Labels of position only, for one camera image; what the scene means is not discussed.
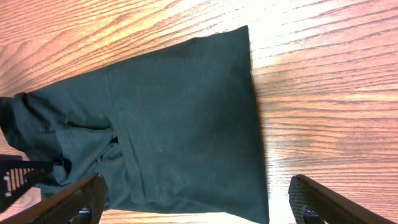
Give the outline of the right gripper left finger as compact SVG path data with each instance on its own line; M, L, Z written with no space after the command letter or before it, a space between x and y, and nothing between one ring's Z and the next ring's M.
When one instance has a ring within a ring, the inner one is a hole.
M107 192L104 177L95 174L2 220L1 224L98 224Z

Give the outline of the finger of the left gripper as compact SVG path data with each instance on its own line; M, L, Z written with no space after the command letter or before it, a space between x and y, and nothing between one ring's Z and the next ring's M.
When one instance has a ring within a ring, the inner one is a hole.
M51 162L23 161L21 156L1 154L1 212L5 212L52 170Z

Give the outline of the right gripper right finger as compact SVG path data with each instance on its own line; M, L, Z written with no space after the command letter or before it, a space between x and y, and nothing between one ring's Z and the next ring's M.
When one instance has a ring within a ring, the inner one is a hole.
M298 224L394 224L311 178L291 178L289 204Z

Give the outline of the black t-shirt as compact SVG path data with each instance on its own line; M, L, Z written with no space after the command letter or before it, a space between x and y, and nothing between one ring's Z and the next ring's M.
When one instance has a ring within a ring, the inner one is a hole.
M52 163L43 198L97 173L107 209L269 222L245 26L2 97L1 130Z

